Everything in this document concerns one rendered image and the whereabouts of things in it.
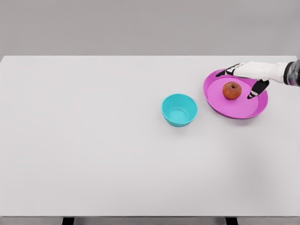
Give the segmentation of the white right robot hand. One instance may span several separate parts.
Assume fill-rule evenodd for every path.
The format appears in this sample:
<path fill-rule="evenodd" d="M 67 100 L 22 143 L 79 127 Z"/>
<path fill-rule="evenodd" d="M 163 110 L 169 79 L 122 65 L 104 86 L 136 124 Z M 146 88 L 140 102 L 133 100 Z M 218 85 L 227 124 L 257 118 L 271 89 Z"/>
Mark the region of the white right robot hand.
<path fill-rule="evenodd" d="M 239 63 L 216 74 L 216 77 L 220 77 L 222 75 L 232 75 L 256 80 L 247 97 L 247 99 L 252 99 L 262 94 L 269 86 L 269 77 L 265 73 L 265 69 L 267 69 L 269 66 L 271 66 L 270 63 L 255 61 Z"/>

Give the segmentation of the blue bowl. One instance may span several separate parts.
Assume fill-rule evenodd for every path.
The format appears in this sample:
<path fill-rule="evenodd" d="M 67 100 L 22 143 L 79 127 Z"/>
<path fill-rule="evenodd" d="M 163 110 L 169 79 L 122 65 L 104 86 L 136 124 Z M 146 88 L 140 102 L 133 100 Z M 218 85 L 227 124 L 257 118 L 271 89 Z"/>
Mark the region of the blue bowl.
<path fill-rule="evenodd" d="M 161 112 L 171 126 L 184 127 L 196 118 L 198 105 L 190 96 L 175 93 L 163 100 Z"/>

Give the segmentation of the pink plate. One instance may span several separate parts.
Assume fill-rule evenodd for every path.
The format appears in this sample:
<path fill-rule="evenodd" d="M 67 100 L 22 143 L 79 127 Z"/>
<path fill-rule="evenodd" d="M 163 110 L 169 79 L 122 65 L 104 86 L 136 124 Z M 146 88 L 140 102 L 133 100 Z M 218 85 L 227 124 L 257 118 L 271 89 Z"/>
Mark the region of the pink plate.
<path fill-rule="evenodd" d="M 262 113 L 268 104 L 268 93 L 252 99 L 247 99 L 256 80 L 231 75 L 216 77 L 221 70 L 209 74 L 203 83 L 203 93 L 209 105 L 219 114 L 232 119 L 249 119 Z M 228 100 L 222 93 L 223 85 L 227 82 L 237 82 L 242 93 L 235 100 Z"/>

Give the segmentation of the red apple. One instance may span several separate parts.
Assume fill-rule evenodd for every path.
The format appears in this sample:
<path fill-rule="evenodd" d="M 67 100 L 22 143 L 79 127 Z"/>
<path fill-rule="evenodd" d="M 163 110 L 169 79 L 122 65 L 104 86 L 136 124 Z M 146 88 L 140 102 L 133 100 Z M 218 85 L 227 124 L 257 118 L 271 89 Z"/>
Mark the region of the red apple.
<path fill-rule="evenodd" d="M 236 100 L 242 93 L 242 87 L 237 82 L 227 82 L 222 87 L 223 96 L 228 100 Z"/>

